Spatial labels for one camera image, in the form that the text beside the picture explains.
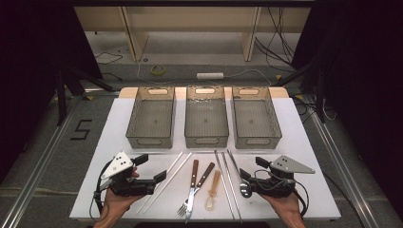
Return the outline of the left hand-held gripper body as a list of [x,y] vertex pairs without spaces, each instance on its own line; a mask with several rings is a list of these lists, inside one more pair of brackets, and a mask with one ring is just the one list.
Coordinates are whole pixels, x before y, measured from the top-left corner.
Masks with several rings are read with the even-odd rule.
[[102,169],[98,179],[95,197],[109,188],[116,196],[133,197],[152,195],[156,182],[151,180],[139,180],[132,176],[133,168],[136,167],[124,151],[120,151]]

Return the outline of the black curtain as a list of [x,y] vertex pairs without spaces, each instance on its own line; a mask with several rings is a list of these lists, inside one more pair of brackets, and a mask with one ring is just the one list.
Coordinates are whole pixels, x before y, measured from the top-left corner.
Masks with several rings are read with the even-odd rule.
[[293,65],[314,59],[325,96],[403,220],[403,0],[314,0]]
[[71,67],[102,77],[75,8],[0,0],[0,183]]

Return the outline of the person's left hand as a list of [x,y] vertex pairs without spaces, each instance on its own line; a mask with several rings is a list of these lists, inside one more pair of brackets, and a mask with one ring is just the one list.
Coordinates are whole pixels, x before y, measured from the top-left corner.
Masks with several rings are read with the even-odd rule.
[[100,220],[117,220],[125,214],[125,212],[129,209],[129,207],[140,200],[142,196],[133,196],[133,197],[121,197],[116,196],[112,190],[106,190],[106,198],[104,202],[104,208],[100,215]]

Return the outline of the aluminium rail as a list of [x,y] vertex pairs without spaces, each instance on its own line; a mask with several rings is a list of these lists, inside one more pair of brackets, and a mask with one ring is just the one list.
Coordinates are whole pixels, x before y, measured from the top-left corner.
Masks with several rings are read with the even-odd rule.
[[311,95],[305,95],[304,98],[308,103],[315,103],[315,111],[312,114],[312,120],[330,157],[332,158],[336,172],[345,187],[345,193],[348,195],[362,226],[364,228],[379,228],[379,224],[374,217],[370,204],[365,200],[362,191],[354,180],[351,170],[343,160],[330,130],[325,124],[326,112],[324,99],[319,95],[317,95],[315,100]]
[[30,200],[34,196],[38,184],[50,164],[51,158],[66,132],[72,115],[80,102],[81,97],[73,97],[70,100],[65,118],[55,126],[51,138],[49,139],[46,148],[43,150],[41,157],[35,163],[34,168],[29,172],[29,177],[26,183],[16,192],[15,201],[7,212],[5,219],[0,223],[1,228],[16,228],[18,226],[18,223],[28,208]]

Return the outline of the wooden shelf unit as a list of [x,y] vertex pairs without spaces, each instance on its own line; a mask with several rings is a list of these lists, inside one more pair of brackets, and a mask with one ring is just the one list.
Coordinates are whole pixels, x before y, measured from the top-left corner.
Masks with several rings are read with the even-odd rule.
[[163,32],[236,32],[243,58],[249,62],[259,32],[273,32],[282,21],[286,33],[303,31],[308,8],[291,7],[77,7],[85,31],[123,31],[132,58],[143,53],[148,35]]

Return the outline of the white chopstick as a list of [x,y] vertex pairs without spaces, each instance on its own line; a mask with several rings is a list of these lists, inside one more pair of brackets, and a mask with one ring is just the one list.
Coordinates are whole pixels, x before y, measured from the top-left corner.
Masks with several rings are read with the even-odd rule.
[[151,206],[154,204],[154,202],[159,198],[159,196],[164,192],[165,188],[170,184],[171,181],[173,181],[173,179],[176,177],[176,175],[181,171],[182,167],[187,163],[187,161],[192,157],[193,152],[189,152],[186,157],[184,158],[184,160],[182,161],[182,163],[177,167],[177,169],[173,172],[170,173],[169,171],[174,167],[174,165],[176,164],[176,162],[179,160],[179,158],[183,155],[183,152],[180,153],[180,155],[178,156],[178,158],[176,160],[174,160],[174,162],[172,163],[172,165],[170,166],[170,168],[168,169],[167,174],[170,174],[171,176],[169,177],[169,179],[164,183],[163,187],[160,189],[159,188],[159,184],[157,184],[156,189],[158,188],[160,191],[157,193],[157,195],[155,197],[149,197],[146,202],[144,203],[144,205],[146,206],[144,209],[140,210],[139,212],[142,211],[143,214],[145,214],[150,208]]
[[163,192],[164,188],[171,182],[171,180],[174,177],[173,169],[175,168],[177,162],[181,159],[181,157],[182,157],[182,152],[180,152],[176,156],[175,160],[170,163],[170,166],[166,170],[166,180],[164,180],[156,185],[154,194],[149,195],[145,198],[143,204],[136,211],[137,214],[139,214],[139,213],[145,214],[147,212],[147,210],[151,207],[151,205],[155,202],[155,200]]

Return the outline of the white power strip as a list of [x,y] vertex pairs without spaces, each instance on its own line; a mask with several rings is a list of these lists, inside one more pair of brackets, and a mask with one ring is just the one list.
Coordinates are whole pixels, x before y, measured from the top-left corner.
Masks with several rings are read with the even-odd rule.
[[224,78],[222,72],[204,72],[196,74],[198,80],[221,80]]

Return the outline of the transparent grey plastic bin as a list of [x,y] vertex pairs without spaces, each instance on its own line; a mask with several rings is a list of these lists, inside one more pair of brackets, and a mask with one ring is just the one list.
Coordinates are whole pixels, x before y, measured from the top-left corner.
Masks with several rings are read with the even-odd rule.
[[187,148],[223,148],[229,137],[225,91],[222,86],[186,88],[185,144]]
[[232,87],[232,112],[237,149],[275,149],[282,138],[268,87]]
[[174,87],[139,87],[125,133],[131,147],[170,149],[175,105]]

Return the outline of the person's right hand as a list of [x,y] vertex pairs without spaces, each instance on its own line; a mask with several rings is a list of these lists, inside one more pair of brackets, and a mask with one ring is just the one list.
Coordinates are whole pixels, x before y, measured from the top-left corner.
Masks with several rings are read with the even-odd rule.
[[261,195],[261,197],[269,202],[281,220],[296,221],[301,219],[298,198],[294,193],[287,198],[274,198],[266,195]]

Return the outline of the black metal stand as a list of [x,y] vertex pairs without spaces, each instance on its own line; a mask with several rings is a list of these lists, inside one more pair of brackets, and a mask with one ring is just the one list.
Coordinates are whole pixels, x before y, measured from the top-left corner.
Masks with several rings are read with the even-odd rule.
[[319,63],[312,61],[307,66],[302,67],[296,72],[292,73],[285,79],[281,79],[279,82],[275,83],[275,86],[285,86],[297,78],[302,77],[302,82],[299,86],[301,92],[313,92],[316,94],[316,114],[319,119],[325,122],[325,111],[324,108],[324,73],[321,70]]
[[59,108],[58,126],[60,126],[67,117],[67,98],[65,88],[67,88],[73,96],[83,96],[85,94],[85,89],[80,83],[81,80],[86,80],[105,91],[114,91],[114,88],[111,85],[102,82],[100,79],[91,76],[77,67],[64,67],[60,69],[56,76],[56,91]]

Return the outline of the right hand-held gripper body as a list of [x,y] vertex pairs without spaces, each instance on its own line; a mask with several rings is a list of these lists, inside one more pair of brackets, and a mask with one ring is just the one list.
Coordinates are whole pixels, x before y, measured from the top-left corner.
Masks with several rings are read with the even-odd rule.
[[299,161],[285,155],[279,156],[276,160],[270,161],[270,166],[265,169],[269,172],[268,179],[251,177],[249,184],[252,192],[274,198],[287,198],[295,190],[297,181],[294,175],[315,174],[316,171]]

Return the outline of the wooden handled knife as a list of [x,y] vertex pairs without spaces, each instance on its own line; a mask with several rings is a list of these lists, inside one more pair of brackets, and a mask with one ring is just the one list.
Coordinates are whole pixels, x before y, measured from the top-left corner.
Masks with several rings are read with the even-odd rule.
[[186,210],[185,210],[185,223],[187,223],[190,220],[191,215],[192,215],[194,195],[195,195],[195,190],[196,190],[196,185],[197,185],[196,180],[197,180],[198,168],[199,168],[199,160],[193,160],[188,202],[187,202],[187,206],[186,206]]

